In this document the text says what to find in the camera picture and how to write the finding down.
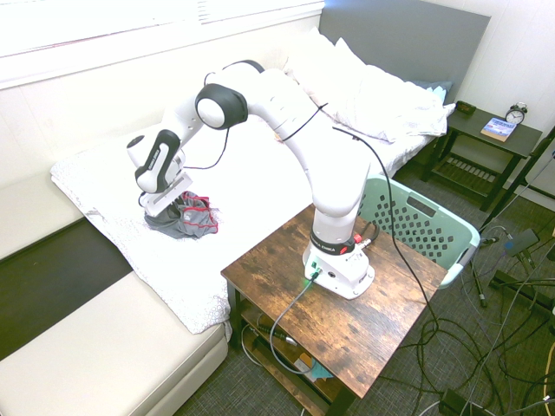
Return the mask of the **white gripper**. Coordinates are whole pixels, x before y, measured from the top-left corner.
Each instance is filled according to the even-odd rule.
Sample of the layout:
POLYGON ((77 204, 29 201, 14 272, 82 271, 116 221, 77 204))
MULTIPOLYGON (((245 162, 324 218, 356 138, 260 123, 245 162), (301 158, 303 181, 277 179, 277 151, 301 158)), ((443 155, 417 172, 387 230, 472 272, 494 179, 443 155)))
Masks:
POLYGON ((144 193, 142 207, 148 216, 158 216, 177 198, 179 198, 192 184, 192 179, 186 172, 181 172, 168 188, 159 193, 144 193))

